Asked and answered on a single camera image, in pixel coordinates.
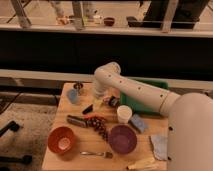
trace red object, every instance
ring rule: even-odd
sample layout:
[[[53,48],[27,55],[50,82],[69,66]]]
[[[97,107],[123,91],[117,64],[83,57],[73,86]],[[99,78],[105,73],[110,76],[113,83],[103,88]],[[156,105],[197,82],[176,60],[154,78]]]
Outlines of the red object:
[[[76,137],[68,127],[54,129],[48,137],[48,148],[56,154],[63,154],[70,150],[75,144]]]
[[[114,23],[115,23],[115,19],[114,18],[112,18],[112,17],[106,17],[106,18],[104,18],[104,24],[106,26],[113,26]]]
[[[137,137],[128,126],[118,125],[110,131],[108,142],[113,151],[119,154],[128,154],[135,149]]]

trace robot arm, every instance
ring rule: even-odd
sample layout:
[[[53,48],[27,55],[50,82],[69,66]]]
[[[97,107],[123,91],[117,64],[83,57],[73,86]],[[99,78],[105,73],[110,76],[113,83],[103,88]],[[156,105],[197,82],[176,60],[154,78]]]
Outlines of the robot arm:
[[[93,95],[104,95],[108,86],[169,116],[168,171],[213,170],[213,100],[199,93],[182,96],[122,77],[112,62],[95,71]]]
[[[111,86],[143,102],[154,111],[168,116],[171,106],[179,97],[178,94],[125,78],[119,74],[120,66],[115,62],[97,68],[94,75],[93,95],[99,98]]]

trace metal fork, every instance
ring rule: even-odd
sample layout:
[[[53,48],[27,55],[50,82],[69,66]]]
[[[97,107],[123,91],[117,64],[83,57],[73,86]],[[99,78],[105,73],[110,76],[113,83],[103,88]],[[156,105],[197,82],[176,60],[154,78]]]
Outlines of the metal fork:
[[[113,154],[111,152],[101,152],[101,153],[94,153],[94,152],[89,152],[89,151],[82,151],[80,152],[82,155],[96,155],[96,156],[102,156],[104,158],[112,158]]]

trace orange bowl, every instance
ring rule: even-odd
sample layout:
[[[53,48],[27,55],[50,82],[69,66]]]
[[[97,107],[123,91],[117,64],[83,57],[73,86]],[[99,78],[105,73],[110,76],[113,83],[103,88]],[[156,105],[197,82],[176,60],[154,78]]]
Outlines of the orange bowl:
[[[68,127],[54,129],[48,137],[48,148],[56,154],[63,154],[69,151],[75,144],[76,137]]]

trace purple bowl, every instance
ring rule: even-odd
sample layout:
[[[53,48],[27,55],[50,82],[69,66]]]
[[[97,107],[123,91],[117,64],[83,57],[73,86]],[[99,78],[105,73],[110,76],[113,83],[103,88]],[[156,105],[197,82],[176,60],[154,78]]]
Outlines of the purple bowl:
[[[128,126],[118,125],[110,131],[108,142],[113,151],[119,154],[128,154],[135,149],[137,137]]]

